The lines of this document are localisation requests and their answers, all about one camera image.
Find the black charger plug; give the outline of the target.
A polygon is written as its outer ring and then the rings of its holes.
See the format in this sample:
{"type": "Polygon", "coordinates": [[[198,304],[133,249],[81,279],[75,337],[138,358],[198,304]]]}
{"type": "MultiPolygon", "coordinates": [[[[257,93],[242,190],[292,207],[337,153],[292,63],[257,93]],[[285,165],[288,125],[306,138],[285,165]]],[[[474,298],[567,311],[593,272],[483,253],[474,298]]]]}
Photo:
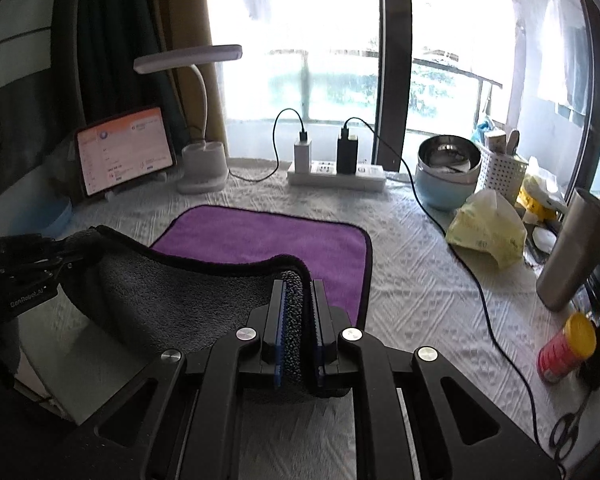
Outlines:
{"type": "Polygon", "coordinates": [[[336,171],[337,174],[356,173],[358,166],[358,137],[350,133],[349,128],[343,126],[337,142],[336,171]]]}

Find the light blue steel bowl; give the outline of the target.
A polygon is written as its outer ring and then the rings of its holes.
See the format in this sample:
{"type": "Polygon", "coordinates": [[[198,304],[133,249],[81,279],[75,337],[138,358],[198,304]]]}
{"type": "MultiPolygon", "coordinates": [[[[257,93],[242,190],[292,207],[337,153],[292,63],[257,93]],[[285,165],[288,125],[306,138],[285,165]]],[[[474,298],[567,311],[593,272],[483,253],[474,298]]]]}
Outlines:
{"type": "Polygon", "coordinates": [[[451,211],[475,193],[481,152],[461,136],[430,136],[417,152],[415,190],[427,206],[451,211]]]}

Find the purple and grey microfibre towel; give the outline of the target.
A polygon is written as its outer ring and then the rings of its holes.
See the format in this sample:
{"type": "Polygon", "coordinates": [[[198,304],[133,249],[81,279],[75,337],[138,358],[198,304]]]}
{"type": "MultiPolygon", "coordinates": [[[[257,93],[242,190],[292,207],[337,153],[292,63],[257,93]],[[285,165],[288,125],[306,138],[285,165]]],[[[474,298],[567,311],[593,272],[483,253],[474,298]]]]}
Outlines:
{"type": "Polygon", "coordinates": [[[109,226],[93,226],[61,242],[73,262],[60,286],[70,302],[110,337],[142,356],[166,349],[209,348],[244,327],[270,301],[273,284],[294,293],[286,332],[283,391],[288,402],[341,398],[309,376],[309,294],[323,283],[328,304],[364,327],[373,273],[367,232],[330,222],[224,206],[196,206],[173,220],[149,246],[109,226]]]}

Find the tablet with orange screen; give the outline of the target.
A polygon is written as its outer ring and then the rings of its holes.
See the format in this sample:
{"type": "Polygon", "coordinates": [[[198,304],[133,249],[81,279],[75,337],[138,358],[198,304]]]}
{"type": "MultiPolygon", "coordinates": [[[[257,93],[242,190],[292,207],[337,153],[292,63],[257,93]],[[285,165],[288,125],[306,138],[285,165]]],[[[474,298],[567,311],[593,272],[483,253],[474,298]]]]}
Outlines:
{"type": "Polygon", "coordinates": [[[76,133],[84,195],[105,194],[175,166],[159,107],[111,118],[76,133]]]}

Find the yellow tissue pack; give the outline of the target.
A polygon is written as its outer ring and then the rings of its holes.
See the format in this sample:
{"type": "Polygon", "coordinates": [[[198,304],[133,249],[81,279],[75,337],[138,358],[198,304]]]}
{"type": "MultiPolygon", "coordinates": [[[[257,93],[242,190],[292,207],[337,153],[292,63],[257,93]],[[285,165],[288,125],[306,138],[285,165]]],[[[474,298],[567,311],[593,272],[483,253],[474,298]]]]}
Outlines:
{"type": "Polygon", "coordinates": [[[490,188],[468,197],[445,234],[450,245],[484,252],[500,269],[522,259],[526,238],[527,230],[515,207],[490,188]]]}

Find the dark window frame post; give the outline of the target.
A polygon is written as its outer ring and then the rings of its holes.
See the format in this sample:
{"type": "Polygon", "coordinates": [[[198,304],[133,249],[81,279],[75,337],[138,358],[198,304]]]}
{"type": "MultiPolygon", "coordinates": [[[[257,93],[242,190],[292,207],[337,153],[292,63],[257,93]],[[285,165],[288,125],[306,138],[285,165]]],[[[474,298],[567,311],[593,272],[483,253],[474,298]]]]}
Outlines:
{"type": "Polygon", "coordinates": [[[379,0],[379,74],[373,161],[401,166],[413,59],[413,1],[379,0]]]}

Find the black scissors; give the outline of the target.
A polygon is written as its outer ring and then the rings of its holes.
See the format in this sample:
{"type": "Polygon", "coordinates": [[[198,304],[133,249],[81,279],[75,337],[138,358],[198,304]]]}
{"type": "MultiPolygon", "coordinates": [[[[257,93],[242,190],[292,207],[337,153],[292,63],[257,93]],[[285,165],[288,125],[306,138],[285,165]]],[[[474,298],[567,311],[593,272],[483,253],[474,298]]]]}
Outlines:
{"type": "Polygon", "coordinates": [[[588,389],[577,411],[562,415],[550,432],[548,444],[553,452],[553,458],[556,463],[562,463],[573,450],[579,437],[580,420],[588,406],[592,390],[588,389]]]}

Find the white perforated utensil basket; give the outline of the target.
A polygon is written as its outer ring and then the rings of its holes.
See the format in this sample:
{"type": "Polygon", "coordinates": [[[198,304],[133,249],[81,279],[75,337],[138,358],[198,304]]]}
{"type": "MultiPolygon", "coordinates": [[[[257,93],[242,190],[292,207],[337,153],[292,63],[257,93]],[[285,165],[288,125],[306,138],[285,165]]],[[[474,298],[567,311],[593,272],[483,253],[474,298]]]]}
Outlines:
{"type": "Polygon", "coordinates": [[[518,155],[492,152],[480,143],[477,146],[481,155],[481,166],[476,190],[490,188],[515,205],[528,162],[518,155]]]}

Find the white textured tablecloth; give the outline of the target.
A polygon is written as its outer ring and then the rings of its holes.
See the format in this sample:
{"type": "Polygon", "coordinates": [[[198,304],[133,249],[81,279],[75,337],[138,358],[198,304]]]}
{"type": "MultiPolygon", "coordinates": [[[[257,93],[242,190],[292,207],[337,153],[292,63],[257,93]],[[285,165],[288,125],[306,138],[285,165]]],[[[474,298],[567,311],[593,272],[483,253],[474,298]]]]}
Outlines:
{"type": "MultiPolygon", "coordinates": [[[[150,180],[111,202],[79,206],[61,236],[106,224],[150,245],[183,211],[202,204],[360,226],[373,245],[366,330],[393,348],[413,351],[430,344],[438,349],[532,437],[528,394],[490,341],[478,289],[415,203],[409,185],[390,181],[381,194],[290,188],[279,171],[259,184],[229,178],[219,193],[181,195],[174,181],[150,180]]],[[[527,263],[499,271],[488,255],[457,251],[478,276],[498,343],[532,388],[539,437],[548,451],[556,420],[577,411],[585,396],[573,374],[549,386],[536,372],[538,351],[562,328],[568,312],[544,308],[527,263]]],[[[78,424],[147,362],[93,325],[62,291],[19,318],[19,337],[46,389],[78,424]]],[[[238,478],[355,479],[352,417],[352,396],[286,408],[246,404],[238,478]]],[[[598,442],[600,390],[588,401],[577,444],[565,460],[570,476],[598,442]]]]}

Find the red jar with yellow lid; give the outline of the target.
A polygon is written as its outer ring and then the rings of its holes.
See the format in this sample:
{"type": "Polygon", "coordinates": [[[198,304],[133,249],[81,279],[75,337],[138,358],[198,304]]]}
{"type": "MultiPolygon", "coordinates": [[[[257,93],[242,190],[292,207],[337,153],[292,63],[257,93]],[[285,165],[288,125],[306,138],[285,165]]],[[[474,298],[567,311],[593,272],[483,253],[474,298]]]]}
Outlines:
{"type": "Polygon", "coordinates": [[[596,344],[592,322],[583,313],[574,312],[538,354],[536,369],[542,381],[560,382],[594,354],[596,344]]]}

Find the white charger plug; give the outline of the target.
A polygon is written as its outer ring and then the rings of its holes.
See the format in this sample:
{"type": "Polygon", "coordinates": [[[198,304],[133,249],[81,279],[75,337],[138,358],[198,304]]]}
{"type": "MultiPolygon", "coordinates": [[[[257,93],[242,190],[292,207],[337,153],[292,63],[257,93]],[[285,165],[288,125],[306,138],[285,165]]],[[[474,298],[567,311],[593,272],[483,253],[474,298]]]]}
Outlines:
{"type": "Polygon", "coordinates": [[[306,130],[299,132],[299,140],[294,144],[294,171],[308,174],[312,164],[312,141],[306,130]]]}

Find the yellow curtain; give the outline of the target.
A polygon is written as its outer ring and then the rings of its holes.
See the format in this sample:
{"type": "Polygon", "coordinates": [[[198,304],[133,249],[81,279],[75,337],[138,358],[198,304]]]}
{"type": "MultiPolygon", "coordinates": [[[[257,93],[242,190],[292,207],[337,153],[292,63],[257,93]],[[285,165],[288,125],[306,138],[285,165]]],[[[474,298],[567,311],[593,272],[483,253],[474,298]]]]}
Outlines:
{"type": "MultiPolygon", "coordinates": [[[[207,0],[154,0],[161,47],[176,50],[211,44],[207,0]]],[[[208,94],[208,108],[202,106],[197,76],[190,68],[169,70],[168,75],[184,129],[181,142],[218,141],[227,144],[218,77],[215,68],[201,66],[208,94]]]]}

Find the white desk lamp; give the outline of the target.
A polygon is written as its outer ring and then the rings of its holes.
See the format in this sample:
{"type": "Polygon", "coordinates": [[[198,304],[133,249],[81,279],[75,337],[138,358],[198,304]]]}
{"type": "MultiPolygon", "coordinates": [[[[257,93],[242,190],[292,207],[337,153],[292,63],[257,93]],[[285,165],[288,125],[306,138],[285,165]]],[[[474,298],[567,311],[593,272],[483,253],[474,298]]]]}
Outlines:
{"type": "Polygon", "coordinates": [[[202,140],[182,149],[183,175],[176,182],[176,190],[183,195],[219,192],[225,188],[228,177],[225,148],[218,141],[207,141],[209,118],[208,90],[199,66],[219,62],[236,61],[242,57],[239,44],[189,47],[160,52],[136,58],[133,70],[138,74],[152,74],[163,70],[188,67],[194,73],[201,91],[202,140]]]}

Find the stainless steel tumbler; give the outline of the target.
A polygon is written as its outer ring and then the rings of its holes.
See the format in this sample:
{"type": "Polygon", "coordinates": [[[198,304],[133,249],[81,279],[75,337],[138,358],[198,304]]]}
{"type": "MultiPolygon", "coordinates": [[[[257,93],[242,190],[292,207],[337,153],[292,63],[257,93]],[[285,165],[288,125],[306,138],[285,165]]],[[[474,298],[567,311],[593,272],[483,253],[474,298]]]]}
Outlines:
{"type": "Polygon", "coordinates": [[[571,197],[562,228],[536,281],[547,310],[562,310],[600,264],[600,199],[584,188],[571,197]]]}

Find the white power strip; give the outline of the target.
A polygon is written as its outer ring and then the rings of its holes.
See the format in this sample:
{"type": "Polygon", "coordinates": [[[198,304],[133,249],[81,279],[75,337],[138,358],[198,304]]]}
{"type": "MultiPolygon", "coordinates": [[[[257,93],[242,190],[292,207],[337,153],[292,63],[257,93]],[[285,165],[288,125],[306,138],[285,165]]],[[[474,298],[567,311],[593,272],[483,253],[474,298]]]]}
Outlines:
{"type": "Polygon", "coordinates": [[[381,193],[387,181],[385,170],[379,165],[358,164],[354,174],[338,174],[336,162],[324,160],[314,160],[308,172],[298,172],[294,164],[291,164],[286,175],[290,185],[374,193],[381,193]]]}

